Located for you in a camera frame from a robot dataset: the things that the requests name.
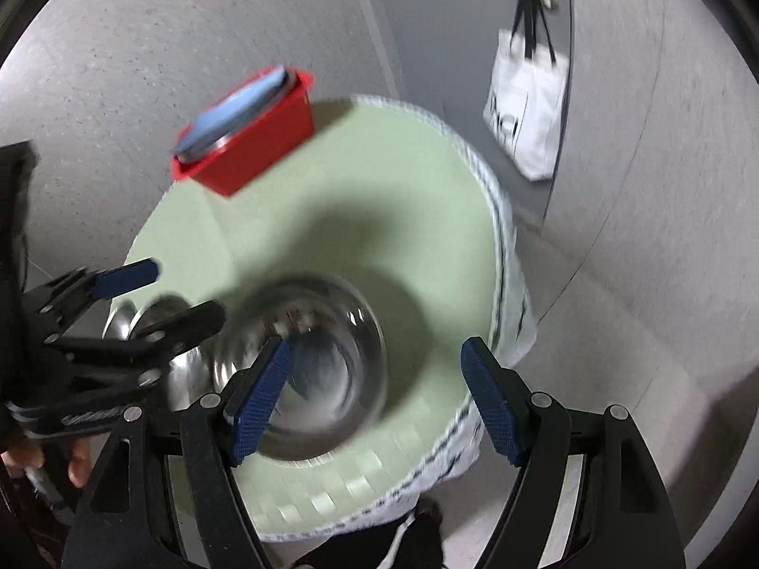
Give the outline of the large steel bowl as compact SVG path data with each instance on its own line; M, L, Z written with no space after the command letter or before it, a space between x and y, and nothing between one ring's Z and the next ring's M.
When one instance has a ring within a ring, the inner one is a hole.
M255 361L265 342L291 347L291 373L261 438L271 459L301 461L334 451L385 403L387 365L369 303L337 276L271 281L235 307L216 338L213 386Z

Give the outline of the white tote bag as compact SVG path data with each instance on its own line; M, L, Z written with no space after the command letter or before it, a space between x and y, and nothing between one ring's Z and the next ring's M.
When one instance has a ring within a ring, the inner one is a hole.
M540 0L517 0L498 36L485 125L530 183L552 179L560 152L570 58L556 49Z

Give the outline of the red plastic bin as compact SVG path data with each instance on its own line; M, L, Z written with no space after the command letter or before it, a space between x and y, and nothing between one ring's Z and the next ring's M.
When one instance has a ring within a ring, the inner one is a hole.
M171 150L172 180L231 197L314 134L313 76L276 65L203 110Z

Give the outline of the green checkered tablecloth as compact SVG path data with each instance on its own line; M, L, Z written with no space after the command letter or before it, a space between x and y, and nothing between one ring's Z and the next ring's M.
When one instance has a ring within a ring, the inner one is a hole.
M462 344L482 338L508 367L537 337L511 204L461 135L379 96L318 101L313 117L310 140L229 198L172 185L129 250L161 268L136 306L176 294L234 307L313 272L355 286L377 316L389 364L378 419L327 455L253 455L235 470L266 542L388 522L462 475L484 435Z

